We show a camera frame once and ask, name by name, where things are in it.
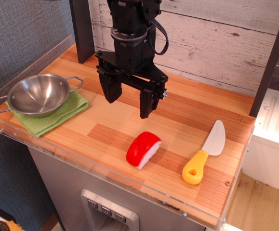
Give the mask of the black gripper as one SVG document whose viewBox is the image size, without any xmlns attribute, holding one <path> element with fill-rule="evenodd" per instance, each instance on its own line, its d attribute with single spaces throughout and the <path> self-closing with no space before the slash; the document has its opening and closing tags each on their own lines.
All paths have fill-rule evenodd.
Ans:
<svg viewBox="0 0 279 231">
<path fill-rule="evenodd" d="M 97 72 L 106 100 L 113 103 L 122 95 L 122 83 L 140 90 L 140 117 L 148 118 L 159 99 L 167 96 L 168 77 L 153 63 L 154 52 L 148 42 L 135 47 L 115 42 L 115 51 L 97 51 Z"/>
</svg>

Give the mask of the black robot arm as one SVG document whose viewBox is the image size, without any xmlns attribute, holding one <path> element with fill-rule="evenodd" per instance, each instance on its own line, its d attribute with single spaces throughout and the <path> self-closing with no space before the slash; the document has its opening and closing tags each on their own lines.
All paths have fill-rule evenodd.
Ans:
<svg viewBox="0 0 279 231">
<path fill-rule="evenodd" d="M 168 77 L 154 64 L 156 31 L 167 39 L 167 33 L 155 19 L 161 13 L 160 0 L 109 0 L 113 26 L 111 36 L 114 51 L 97 51 L 97 72 L 106 100 L 113 103 L 126 84 L 140 90 L 140 117 L 148 118 L 156 110 L 159 100 L 167 96 Z"/>
</svg>

